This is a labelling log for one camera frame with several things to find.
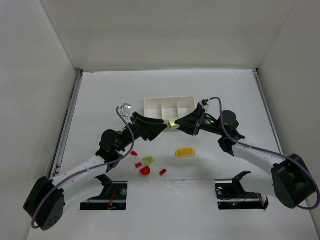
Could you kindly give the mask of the light green lego block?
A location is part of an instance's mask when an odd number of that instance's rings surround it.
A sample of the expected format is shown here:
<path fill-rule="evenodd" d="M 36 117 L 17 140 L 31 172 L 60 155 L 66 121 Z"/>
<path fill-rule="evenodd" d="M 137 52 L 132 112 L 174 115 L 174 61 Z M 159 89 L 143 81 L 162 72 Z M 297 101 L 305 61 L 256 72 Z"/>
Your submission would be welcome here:
<path fill-rule="evenodd" d="M 178 117 L 175 117 L 168 121 L 169 128 L 171 131 L 177 130 L 180 127 L 180 125 L 176 123 L 178 119 L 179 119 Z"/>

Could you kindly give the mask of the yellow lego brick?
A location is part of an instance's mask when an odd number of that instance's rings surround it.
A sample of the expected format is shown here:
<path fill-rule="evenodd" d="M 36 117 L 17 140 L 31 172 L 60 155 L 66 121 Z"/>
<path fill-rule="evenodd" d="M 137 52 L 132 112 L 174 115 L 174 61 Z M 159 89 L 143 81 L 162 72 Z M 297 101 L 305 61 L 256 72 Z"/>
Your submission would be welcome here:
<path fill-rule="evenodd" d="M 196 155 L 196 151 L 194 148 L 183 148 L 175 152 L 175 156 L 177 158 L 194 157 L 195 155 Z"/>

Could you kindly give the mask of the red sloped lego piece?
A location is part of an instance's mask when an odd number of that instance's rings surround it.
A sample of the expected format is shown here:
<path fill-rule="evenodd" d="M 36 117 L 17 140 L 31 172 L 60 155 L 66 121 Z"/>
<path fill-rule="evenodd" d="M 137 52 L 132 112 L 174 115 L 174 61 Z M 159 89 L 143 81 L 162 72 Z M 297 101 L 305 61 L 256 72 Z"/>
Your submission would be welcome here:
<path fill-rule="evenodd" d="M 132 152 L 131 152 L 131 155 L 137 157 L 137 156 L 138 156 L 138 153 L 135 152 L 135 151 L 132 151 Z"/>

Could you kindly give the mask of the light green lego plate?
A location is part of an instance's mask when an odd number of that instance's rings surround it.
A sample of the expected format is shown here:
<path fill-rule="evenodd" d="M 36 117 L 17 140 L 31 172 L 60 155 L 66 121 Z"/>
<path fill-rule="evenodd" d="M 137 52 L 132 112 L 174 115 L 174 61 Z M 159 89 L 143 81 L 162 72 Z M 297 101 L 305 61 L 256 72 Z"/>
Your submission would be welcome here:
<path fill-rule="evenodd" d="M 143 164 L 144 164 L 145 166 L 150 166 L 150 165 L 152 165 L 154 162 L 155 162 L 155 159 L 154 159 L 152 156 L 148 156 L 148 157 L 145 157 L 145 158 L 143 159 Z"/>

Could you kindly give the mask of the red small lego brick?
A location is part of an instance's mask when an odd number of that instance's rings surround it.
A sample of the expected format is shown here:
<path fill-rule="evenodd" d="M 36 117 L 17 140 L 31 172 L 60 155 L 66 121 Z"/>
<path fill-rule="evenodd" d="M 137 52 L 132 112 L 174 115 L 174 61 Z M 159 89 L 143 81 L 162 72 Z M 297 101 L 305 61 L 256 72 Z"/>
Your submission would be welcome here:
<path fill-rule="evenodd" d="M 166 169 L 163 169 L 163 170 L 161 170 L 161 171 L 159 172 L 159 174 L 160 174 L 161 176 L 163 176 L 166 172 L 167 172 L 167 170 L 166 170 Z"/>

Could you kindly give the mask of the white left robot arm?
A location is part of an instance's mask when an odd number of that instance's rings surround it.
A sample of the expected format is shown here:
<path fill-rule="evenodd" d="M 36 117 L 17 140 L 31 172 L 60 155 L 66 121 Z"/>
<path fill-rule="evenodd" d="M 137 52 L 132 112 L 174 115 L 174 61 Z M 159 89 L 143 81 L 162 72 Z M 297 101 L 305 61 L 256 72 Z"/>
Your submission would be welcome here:
<path fill-rule="evenodd" d="M 46 231 L 62 217 L 67 197 L 93 179 L 99 180 L 114 169 L 132 152 L 135 141 L 153 141 L 168 126 L 161 119 L 148 118 L 134 112 L 131 122 L 121 131 L 106 130 L 99 142 L 99 149 L 81 165 L 49 179 L 39 178 L 28 195 L 23 209 L 31 217 L 31 227 Z"/>

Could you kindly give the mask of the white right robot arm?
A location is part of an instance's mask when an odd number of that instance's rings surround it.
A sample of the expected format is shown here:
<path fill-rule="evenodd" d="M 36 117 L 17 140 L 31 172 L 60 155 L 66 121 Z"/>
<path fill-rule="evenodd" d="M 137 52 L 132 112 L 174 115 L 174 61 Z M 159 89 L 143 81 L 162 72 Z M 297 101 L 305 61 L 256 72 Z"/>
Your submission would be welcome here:
<path fill-rule="evenodd" d="M 286 156 L 247 143 L 237 130 L 236 114 L 221 108 L 219 118 L 215 119 L 207 114 L 209 102 L 209 99 L 200 101 L 192 113 L 177 119 L 178 130 L 190 136 L 196 136 L 200 131 L 219 135 L 218 144 L 225 153 L 243 159 L 270 175 L 271 182 L 266 189 L 289 209 L 300 208 L 308 197 L 320 193 L 300 156 Z"/>

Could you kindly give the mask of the white three-compartment container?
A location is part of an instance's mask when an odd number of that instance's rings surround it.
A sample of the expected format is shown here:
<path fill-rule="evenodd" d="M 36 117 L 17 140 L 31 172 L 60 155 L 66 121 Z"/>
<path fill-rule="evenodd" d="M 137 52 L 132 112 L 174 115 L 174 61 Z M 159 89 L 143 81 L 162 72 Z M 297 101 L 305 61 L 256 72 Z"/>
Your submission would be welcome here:
<path fill-rule="evenodd" d="M 144 116 L 169 121 L 183 118 L 196 109 L 192 96 L 153 97 L 144 99 Z"/>

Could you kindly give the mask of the red curved lego piece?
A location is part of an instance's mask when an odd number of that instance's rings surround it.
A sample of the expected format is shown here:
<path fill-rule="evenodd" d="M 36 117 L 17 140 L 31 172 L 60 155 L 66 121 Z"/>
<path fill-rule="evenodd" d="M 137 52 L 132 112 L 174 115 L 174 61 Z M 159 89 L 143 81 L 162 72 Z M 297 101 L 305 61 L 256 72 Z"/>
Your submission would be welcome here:
<path fill-rule="evenodd" d="M 135 164 L 135 168 L 138 169 L 138 168 L 140 168 L 142 165 L 143 165 L 143 164 L 142 164 L 141 162 L 139 162 L 139 163 Z"/>

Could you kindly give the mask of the red arch lego piece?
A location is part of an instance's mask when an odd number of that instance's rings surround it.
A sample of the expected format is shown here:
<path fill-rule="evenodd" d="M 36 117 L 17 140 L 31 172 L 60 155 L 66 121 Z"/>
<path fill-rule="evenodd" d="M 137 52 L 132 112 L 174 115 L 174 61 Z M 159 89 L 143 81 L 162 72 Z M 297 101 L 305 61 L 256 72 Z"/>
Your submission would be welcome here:
<path fill-rule="evenodd" d="M 145 166 L 139 172 L 142 176 L 148 176 L 151 173 L 151 169 L 149 166 Z"/>

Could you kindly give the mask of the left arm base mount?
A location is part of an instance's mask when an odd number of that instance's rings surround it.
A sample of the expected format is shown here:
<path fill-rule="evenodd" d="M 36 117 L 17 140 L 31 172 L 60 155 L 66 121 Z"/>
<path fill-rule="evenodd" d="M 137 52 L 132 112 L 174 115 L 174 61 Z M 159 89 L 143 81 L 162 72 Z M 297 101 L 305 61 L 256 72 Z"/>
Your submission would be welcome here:
<path fill-rule="evenodd" d="M 128 182 L 112 181 L 108 176 L 95 178 L 103 187 L 99 195 L 94 195 L 80 204 L 81 211 L 124 211 L 127 208 Z"/>

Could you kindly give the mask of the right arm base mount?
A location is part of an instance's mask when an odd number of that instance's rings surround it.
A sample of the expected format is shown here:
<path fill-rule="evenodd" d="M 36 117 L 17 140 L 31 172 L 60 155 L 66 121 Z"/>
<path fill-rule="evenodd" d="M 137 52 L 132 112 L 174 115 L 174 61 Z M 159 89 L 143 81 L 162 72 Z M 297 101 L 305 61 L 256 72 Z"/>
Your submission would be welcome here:
<path fill-rule="evenodd" d="M 266 210 L 269 199 L 266 195 L 244 190 L 241 180 L 250 171 L 243 171 L 232 179 L 215 181 L 214 194 L 219 210 Z"/>

